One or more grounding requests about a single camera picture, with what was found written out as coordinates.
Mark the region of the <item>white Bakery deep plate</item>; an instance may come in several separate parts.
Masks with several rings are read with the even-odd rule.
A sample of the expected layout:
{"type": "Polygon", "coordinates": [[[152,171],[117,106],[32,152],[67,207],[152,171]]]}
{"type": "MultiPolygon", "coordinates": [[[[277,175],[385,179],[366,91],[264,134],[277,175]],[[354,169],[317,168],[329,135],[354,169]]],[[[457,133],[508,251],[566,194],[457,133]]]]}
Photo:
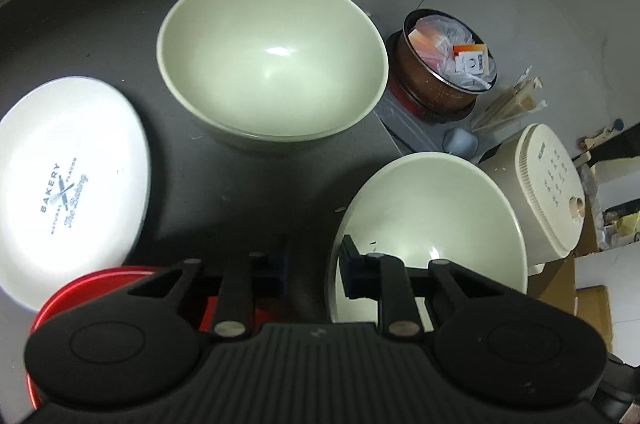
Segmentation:
{"type": "Polygon", "coordinates": [[[1,120],[1,288],[33,311],[62,286],[121,265],[151,192],[134,107],[92,77],[50,80],[1,120]]]}

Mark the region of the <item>copper inner cooking pot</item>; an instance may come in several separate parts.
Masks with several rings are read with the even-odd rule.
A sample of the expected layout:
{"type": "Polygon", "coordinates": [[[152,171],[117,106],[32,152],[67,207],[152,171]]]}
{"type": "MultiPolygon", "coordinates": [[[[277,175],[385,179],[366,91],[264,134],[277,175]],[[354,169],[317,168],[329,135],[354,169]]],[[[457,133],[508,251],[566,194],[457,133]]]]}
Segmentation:
{"type": "Polygon", "coordinates": [[[450,14],[417,9],[387,40],[390,92],[410,113],[444,124],[466,118],[495,87],[488,45],[450,14]]]}

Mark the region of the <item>cream bowl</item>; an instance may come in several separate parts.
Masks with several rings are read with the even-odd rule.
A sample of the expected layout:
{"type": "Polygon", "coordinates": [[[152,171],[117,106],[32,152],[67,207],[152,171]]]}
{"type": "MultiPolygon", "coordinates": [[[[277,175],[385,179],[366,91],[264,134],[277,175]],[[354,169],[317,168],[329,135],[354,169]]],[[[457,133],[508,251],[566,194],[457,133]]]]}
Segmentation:
{"type": "Polygon", "coordinates": [[[352,0],[178,0],[157,33],[171,95],[226,144],[309,146],[382,98],[384,42],[352,0]]]}
{"type": "Polygon", "coordinates": [[[448,259],[525,292],[525,242],[511,204],[476,165],[439,152],[385,165],[358,191],[335,239],[350,236],[361,254],[424,268],[448,259]]]}

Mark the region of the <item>red and black bowl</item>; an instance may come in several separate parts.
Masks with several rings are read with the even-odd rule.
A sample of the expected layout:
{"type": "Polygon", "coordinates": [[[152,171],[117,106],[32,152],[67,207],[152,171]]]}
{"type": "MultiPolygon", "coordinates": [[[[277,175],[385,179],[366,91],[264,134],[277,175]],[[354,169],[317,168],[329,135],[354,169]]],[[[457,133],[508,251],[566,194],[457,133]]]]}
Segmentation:
{"type": "Polygon", "coordinates": [[[121,266],[86,274],[40,308],[25,346],[32,404],[51,398],[118,411],[179,384],[198,345],[175,314],[177,270],[121,266]]]}

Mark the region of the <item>cream rice cooker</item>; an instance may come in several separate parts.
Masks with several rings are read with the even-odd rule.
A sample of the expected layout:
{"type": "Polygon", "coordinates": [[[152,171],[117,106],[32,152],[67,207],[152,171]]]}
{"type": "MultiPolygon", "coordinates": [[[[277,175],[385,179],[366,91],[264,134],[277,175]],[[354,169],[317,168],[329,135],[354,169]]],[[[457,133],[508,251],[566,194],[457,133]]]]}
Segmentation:
{"type": "Polygon", "coordinates": [[[586,217],[585,192],[564,144],[548,125],[530,124],[486,151],[480,169],[514,209],[531,276],[574,251],[586,217]]]}

